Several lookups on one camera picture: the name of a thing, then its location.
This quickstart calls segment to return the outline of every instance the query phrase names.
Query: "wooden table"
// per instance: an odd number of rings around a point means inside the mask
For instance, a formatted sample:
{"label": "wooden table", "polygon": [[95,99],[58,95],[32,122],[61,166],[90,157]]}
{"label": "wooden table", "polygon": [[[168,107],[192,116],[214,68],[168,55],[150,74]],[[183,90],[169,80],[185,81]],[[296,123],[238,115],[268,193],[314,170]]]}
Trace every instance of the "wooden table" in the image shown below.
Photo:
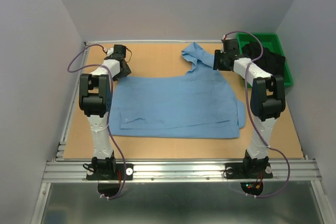
{"label": "wooden table", "polygon": [[[173,77],[182,76],[191,68],[191,63],[181,56],[181,50],[189,44],[124,44],[133,52],[129,66],[132,76]],[[220,44],[200,44],[206,51],[214,53]],[[87,64],[102,63],[105,55],[101,48],[92,47]],[[245,90],[241,77],[233,72],[221,72],[230,83],[239,100],[245,103]],[[252,125],[246,115],[246,126],[240,130],[240,137],[234,139],[192,139],[115,136],[115,140],[126,158],[243,158],[248,147]],[[288,107],[275,124],[272,147],[282,150],[288,158],[303,158],[301,146]],[[115,156],[120,158],[117,149]],[[68,133],[64,158],[92,158],[93,141],[90,126],[79,109],[78,98]],[[270,151],[271,158],[281,157]]]}

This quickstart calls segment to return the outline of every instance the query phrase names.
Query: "reflective floor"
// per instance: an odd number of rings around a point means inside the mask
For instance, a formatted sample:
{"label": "reflective floor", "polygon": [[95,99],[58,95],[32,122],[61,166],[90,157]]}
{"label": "reflective floor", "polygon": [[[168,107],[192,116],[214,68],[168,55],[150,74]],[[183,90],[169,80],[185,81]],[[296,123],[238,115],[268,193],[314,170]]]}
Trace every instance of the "reflective floor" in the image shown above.
{"label": "reflective floor", "polygon": [[[263,194],[283,182],[266,182]],[[53,184],[42,223],[323,223],[310,182],[253,199],[239,183],[127,184],[116,200],[100,199],[96,184]]]}

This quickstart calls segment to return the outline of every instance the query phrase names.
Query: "white wall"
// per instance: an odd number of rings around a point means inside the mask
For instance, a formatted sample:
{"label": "white wall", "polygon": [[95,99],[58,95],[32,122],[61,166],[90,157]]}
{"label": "white wall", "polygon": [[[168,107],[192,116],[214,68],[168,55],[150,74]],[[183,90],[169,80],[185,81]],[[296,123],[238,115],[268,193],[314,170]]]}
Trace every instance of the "white wall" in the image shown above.
{"label": "white wall", "polygon": [[0,0],[0,220],[30,223],[56,152],[82,40],[61,0]]}
{"label": "white wall", "polygon": [[220,39],[275,31],[293,0],[63,0],[85,41]]}
{"label": "white wall", "polygon": [[336,212],[335,0],[295,0],[277,33],[295,84],[287,95],[295,128]]}

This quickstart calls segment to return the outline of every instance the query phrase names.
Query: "green bin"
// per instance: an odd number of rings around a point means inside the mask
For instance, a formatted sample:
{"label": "green bin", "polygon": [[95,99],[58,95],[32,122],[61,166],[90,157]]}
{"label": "green bin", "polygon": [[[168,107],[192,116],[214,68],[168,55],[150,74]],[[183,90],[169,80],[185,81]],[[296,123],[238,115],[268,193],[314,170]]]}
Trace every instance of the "green bin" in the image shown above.
{"label": "green bin", "polygon": [[[281,44],[276,34],[269,34],[269,33],[253,33],[262,43],[263,47],[268,48],[271,52],[275,52],[279,55],[284,55]],[[250,41],[257,42],[251,35],[238,33],[237,40],[239,44],[239,51],[242,53],[241,49],[246,44],[250,43]],[[285,88],[290,87],[293,85],[292,76],[289,72],[289,68],[287,65],[287,61],[285,62],[285,74],[284,74],[284,83]]]}

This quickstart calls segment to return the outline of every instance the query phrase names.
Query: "blue fabric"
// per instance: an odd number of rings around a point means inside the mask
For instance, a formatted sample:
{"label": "blue fabric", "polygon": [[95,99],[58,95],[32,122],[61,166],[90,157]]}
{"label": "blue fabric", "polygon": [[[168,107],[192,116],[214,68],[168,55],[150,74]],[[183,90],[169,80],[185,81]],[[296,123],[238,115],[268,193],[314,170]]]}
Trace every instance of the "blue fabric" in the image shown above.
{"label": "blue fabric", "polygon": [[186,75],[120,79],[110,113],[112,134],[174,138],[234,138],[245,126],[244,104],[212,69],[214,56],[197,43],[182,50]]}

